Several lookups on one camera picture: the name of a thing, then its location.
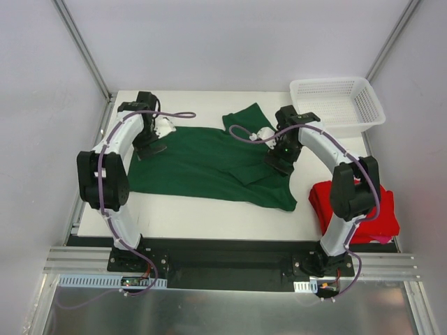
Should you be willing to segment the green t shirt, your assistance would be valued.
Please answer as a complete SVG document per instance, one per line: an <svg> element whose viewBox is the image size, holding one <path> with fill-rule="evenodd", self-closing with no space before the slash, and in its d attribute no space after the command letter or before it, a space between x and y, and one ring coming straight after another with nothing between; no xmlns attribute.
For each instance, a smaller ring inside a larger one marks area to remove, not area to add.
<svg viewBox="0 0 447 335"><path fill-rule="evenodd" d="M178 195L233 202L292 212L297 201L290 178L265 163L268 147L233 138L240 125L252 133L271 123L258 103L222 117L223 127L180 127L161 140L166 146L150 158L131 160L128 179L136 193Z"/></svg>

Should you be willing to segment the white plastic basket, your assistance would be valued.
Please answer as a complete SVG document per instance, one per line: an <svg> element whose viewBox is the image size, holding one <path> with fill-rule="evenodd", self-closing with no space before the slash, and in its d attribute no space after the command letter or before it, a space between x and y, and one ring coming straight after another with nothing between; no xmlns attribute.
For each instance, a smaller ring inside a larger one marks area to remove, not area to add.
<svg viewBox="0 0 447 335"><path fill-rule="evenodd" d="M297 112L313 112L335 137L359 137L386 121L373 87L363 77L294 80L289 88Z"/></svg>

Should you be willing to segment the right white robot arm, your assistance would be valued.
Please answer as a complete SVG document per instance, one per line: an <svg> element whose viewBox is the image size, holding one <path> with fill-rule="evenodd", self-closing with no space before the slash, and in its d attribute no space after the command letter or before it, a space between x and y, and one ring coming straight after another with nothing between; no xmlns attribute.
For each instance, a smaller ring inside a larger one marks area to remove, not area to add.
<svg viewBox="0 0 447 335"><path fill-rule="evenodd" d="M332 174L328 228L315 251L300 261L306 274L331 275L344 262L361 222L380 203L379 164L372 156L349 153L312 112L298 114L292 105L287 105L275 117L275 129L264 127L256 134L268 146L265 162L281 174L290 175L292 164L306 147Z"/></svg>

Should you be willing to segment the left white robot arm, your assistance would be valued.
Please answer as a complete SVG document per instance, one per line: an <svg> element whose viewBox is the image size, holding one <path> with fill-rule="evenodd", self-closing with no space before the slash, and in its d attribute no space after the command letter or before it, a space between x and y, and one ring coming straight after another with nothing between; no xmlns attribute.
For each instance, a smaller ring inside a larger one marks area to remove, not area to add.
<svg viewBox="0 0 447 335"><path fill-rule="evenodd" d="M114 247L126 251L123 261L132 271L144 269L148 255L138 248L141 234L126 205L130 182L124 158L129 149L142 160L166 148L164 144L153 146L172 130L168 120L159 116L160 111L159 99L149 91L140 91L135 101L118 107L107 135L76 158L80 197L105 221Z"/></svg>

